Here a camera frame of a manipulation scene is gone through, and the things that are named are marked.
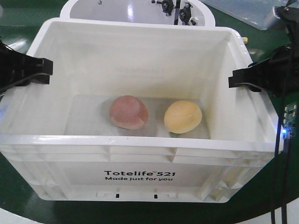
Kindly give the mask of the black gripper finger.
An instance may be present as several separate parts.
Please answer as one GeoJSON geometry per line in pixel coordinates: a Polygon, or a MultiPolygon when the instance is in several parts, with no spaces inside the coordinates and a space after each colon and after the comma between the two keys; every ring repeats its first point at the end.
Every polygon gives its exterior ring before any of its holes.
{"type": "Polygon", "coordinates": [[[30,83],[49,84],[50,75],[43,73],[36,74],[12,74],[9,76],[9,83],[13,86],[27,86],[30,83]]]}
{"type": "Polygon", "coordinates": [[[17,56],[14,66],[29,74],[53,75],[53,62],[47,58],[36,58],[21,54],[17,56]]]}

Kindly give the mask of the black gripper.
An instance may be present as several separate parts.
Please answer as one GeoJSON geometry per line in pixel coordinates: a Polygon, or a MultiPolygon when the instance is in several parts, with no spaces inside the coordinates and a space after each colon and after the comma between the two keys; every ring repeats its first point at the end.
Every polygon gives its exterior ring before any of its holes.
{"type": "Polygon", "coordinates": [[[234,70],[229,88],[247,86],[252,92],[269,91],[275,97],[299,91],[299,9],[274,6],[269,28],[284,30],[290,43],[277,47],[270,56],[247,68],[234,70]]]}

